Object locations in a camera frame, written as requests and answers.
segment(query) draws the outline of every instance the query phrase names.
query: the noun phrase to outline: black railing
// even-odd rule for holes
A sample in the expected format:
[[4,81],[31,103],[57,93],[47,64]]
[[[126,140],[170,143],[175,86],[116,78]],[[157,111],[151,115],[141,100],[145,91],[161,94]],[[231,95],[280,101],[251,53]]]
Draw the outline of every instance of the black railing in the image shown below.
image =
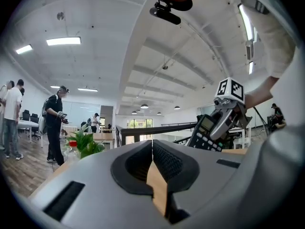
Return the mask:
[[[175,126],[175,125],[189,125],[189,124],[197,124],[197,122],[185,122],[185,123],[173,123],[173,124],[161,124],[161,126]],[[187,131],[192,132],[194,128],[190,128]]]
[[117,146],[126,145],[126,137],[133,136],[134,142],[140,141],[141,135],[153,135],[153,134],[161,134],[167,132],[175,132],[182,131],[187,129],[193,129],[197,125],[197,122],[187,123],[186,125],[168,125],[161,127],[150,127],[150,128],[122,128],[120,126],[116,126],[116,140]]

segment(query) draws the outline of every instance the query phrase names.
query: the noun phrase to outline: potted plant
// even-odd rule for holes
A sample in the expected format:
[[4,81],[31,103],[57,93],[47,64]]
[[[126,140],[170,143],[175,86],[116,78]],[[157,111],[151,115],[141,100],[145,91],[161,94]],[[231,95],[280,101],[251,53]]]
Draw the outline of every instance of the potted plant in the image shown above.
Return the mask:
[[81,159],[92,154],[100,153],[105,149],[104,145],[96,143],[93,140],[93,133],[84,134],[84,131],[88,128],[86,125],[83,125],[79,132],[72,132],[75,136],[67,138],[68,141],[74,140],[77,142],[77,149],[81,154]]

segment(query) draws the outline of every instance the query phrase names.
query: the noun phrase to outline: man in white shirt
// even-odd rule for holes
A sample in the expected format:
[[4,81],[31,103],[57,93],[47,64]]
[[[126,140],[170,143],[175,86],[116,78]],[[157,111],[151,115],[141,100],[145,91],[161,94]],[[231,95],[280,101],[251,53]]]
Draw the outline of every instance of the man in white shirt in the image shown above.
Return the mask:
[[4,150],[3,147],[3,116],[4,116],[4,104],[2,103],[2,100],[6,96],[6,93],[8,90],[10,90],[12,87],[15,86],[14,81],[9,81],[6,83],[6,85],[3,85],[0,88],[0,150]]
[[18,152],[18,133],[17,125],[20,111],[20,104],[22,94],[20,92],[24,82],[22,79],[18,80],[17,86],[10,89],[4,97],[3,103],[5,105],[4,112],[4,147],[6,158],[10,157],[10,139],[13,141],[12,153],[17,160],[23,158],[23,155]]
[[96,133],[97,127],[99,126],[99,122],[97,117],[99,116],[98,113],[95,113],[94,116],[91,117],[91,130],[93,133]]
[[[180,11],[190,10],[192,0],[160,0]],[[264,43],[269,58],[266,69],[269,77],[255,90],[245,96],[246,108],[252,108],[272,98],[270,89],[290,65],[295,52],[295,44],[275,16],[257,0],[241,0],[244,11]]]

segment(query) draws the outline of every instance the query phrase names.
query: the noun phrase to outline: person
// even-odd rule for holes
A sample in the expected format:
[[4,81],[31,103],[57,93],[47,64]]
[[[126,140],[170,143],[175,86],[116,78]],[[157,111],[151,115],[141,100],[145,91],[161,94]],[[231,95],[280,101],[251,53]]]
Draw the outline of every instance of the person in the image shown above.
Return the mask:
[[275,114],[270,121],[270,131],[274,132],[278,129],[282,129],[286,126],[286,121],[283,119],[283,116],[280,114]]
[[47,136],[49,140],[49,150],[47,162],[56,163],[61,166],[63,156],[61,153],[60,131],[61,123],[67,123],[62,116],[62,101],[61,99],[67,96],[69,90],[65,86],[61,86],[57,93],[49,97],[45,104]]
[[97,120],[98,116],[99,114],[95,113],[94,116],[91,117],[91,130],[93,133],[96,133],[97,127],[99,125],[99,122]]
[[[187,11],[193,6],[192,0],[160,0],[176,10]],[[250,109],[272,98],[270,89],[282,76],[290,65],[294,52],[295,43],[287,31],[282,27],[275,16],[257,0],[251,7],[249,0],[241,0],[244,11],[249,17],[252,25],[256,28],[268,56],[269,62],[266,66],[269,76],[253,91],[245,95],[245,107]]]
[[281,109],[278,106],[276,106],[276,104],[272,104],[271,108],[274,109],[275,115],[283,116]]
[[4,148],[6,158],[10,157],[10,140],[13,142],[12,153],[16,160],[23,158],[23,154],[18,152],[18,134],[17,125],[19,119],[20,103],[22,94],[20,92],[24,82],[22,79],[18,80],[17,86],[11,88],[4,97],[3,104],[5,105],[4,111]]
[[4,104],[2,99],[4,99],[8,90],[12,89],[15,86],[14,81],[9,81],[6,85],[3,85],[0,88],[0,150],[4,150],[3,142],[3,118],[4,118]]
[[112,131],[111,131],[111,127],[112,127],[112,125],[111,124],[108,124],[108,133],[112,133]]
[[21,95],[24,96],[24,92],[25,92],[24,88],[21,88],[21,89],[20,89],[20,92],[21,92]]

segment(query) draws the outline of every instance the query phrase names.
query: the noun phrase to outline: black keypad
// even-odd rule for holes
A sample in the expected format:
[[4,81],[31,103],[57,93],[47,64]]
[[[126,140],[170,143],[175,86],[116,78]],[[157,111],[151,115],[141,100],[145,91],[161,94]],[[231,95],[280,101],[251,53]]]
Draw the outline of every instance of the black keypad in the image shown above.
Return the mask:
[[192,138],[190,147],[210,150],[213,152],[221,152],[222,151],[222,144],[217,144],[213,140],[211,140],[205,133],[201,133],[198,131]]

